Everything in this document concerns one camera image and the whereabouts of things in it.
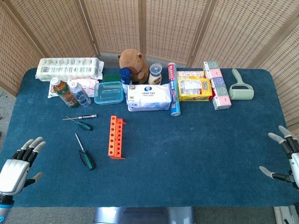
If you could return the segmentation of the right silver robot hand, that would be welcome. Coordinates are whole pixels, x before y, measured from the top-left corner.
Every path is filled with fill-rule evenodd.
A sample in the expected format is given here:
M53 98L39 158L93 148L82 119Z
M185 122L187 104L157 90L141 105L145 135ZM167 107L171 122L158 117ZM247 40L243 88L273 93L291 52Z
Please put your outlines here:
M259 166L259 169L266 176L272 179L277 179L284 182L290 182L293 184L294 188L299 189L299 140L292 132L290 132L285 127L278 126L278 129L284 135L283 138L274 133L268 133L268 136L271 139L278 142L279 145L283 148L291 168L289 170L289 174L284 175L284 174L272 172L263 166Z

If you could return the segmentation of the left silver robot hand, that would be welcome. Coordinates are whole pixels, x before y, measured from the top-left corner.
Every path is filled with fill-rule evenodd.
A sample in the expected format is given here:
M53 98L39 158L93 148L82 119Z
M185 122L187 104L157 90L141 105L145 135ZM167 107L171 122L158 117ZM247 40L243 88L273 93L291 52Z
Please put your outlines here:
M15 196L23 188L36 183L43 176L43 172L28 178L28 173L37 155L45 146L42 137L29 139L14 155L6 160L0 172L0 193L6 196Z

